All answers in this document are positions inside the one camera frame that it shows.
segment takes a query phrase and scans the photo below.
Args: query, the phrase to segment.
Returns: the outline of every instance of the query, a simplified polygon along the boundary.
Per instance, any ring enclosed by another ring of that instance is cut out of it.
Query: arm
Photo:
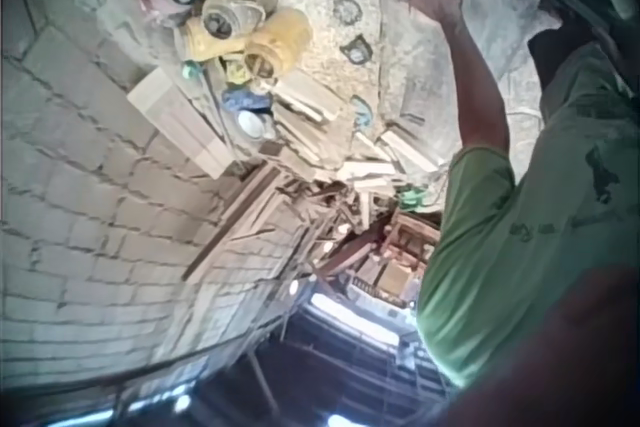
[[[462,0],[404,0],[440,23],[451,50],[463,147],[509,153],[509,127],[498,85],[462,17]]]

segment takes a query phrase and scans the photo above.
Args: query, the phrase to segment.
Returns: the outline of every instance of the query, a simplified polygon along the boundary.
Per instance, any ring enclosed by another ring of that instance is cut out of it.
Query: person
[[[548,320],[570,290],[589,276],[595,275],[598,282],[591,281],[590,293],[582,298],[604,296],[611,301],[607,296],[619,278],[626,279],[622,283],[627,293],[637,287],[637,278],[628,276],[635,275],[640,257],[640,110],[631,95],[584,26],[534,37],[528,45],[543,89],[540,110],[545,126],[528,171],[516,184],[505,103],[465,24],[462,0],[401,1],[442,27],[453,64],[462,140],[462,150],[450,164],[441,240],[417,302],[418,331],[435,364],[460,389],[475,382],[483,385],[488,375],[502,386],[503,396],[509,389],[513,395],[526,390],[517,388],[519,382],[538,381],[529,387],[544,397],[547,383],[554,379],[556,388],[549,392],[559,395],[562,387],[572,385],[557,379],[563,372],[558,359],[571,360],[567,346],[579,351],[585,348],[579,341],[589,340],[590,348],[606,356],[600,343],[615,340],[620,345],[610,346],[611,352],[628,362],[632,377],[611,368],[614,380],[603,382],[632,382],[637,342],[625,343],[619,337],[633,333],[635,325],[618,328],[615,339],[611,328],[616,322],[599,330],[584,327],[608,318],[604,307],[602,316],[596,307],[586,310],[581,324],[585,330],[580,333],[563,333],[566,325]],[[582,29],[580,35],[576,28]],[[633,305],[625,302],[627,309]],[[633,318],[631,310],[627,321]],[[547,332],[542,335],[545,341],[534,342],[541,329]],[[593,338],[605,334],[608,339]],[[540,355],[546,360],[529,367],[521,362],[524,367],[511,370],[513,358],[525,347],[527,359],[535,349],[543,349]],[[591,366],[579,363],[585,360],[580,355],[574,357],[576,363],[566,365],[573,369],[567,375],[578,382]],[[489,375],[492,372],[507,374]]]

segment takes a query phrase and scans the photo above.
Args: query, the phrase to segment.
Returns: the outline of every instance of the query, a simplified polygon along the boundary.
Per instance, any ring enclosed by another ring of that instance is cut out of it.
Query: brick wall
[[[73,0],[27,1],[30,15],[3,0],[4,386],[129,370],[237,335],[230,324],[259,307],[239,306],[282,267],[295,220],[278,211],[276,232],[183,284],[239,179],[208,178],[127,102],[144,71]]]

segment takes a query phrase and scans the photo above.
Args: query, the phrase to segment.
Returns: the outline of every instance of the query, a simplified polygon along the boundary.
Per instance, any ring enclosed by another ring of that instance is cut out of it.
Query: man
[[[417,322],[437,366],[466,387],[500,370],[585,273],[639,265],[638,110],[592,38],[576,40],[574,26],[539,34],[529,47],[545,128],[516,185],[504,101],[461,0],[404,1],[442,26],[456,81],[463,148]]]

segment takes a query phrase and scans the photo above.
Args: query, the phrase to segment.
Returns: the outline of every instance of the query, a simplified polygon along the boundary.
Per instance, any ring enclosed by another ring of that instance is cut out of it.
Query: green t-shirt
[[[565,62],[541,110],[518,185],[491,148],[464,149],[450,168],[417,324],[460,387],[507,357],[586,270],[639,265],[638,110],[595,45]]]

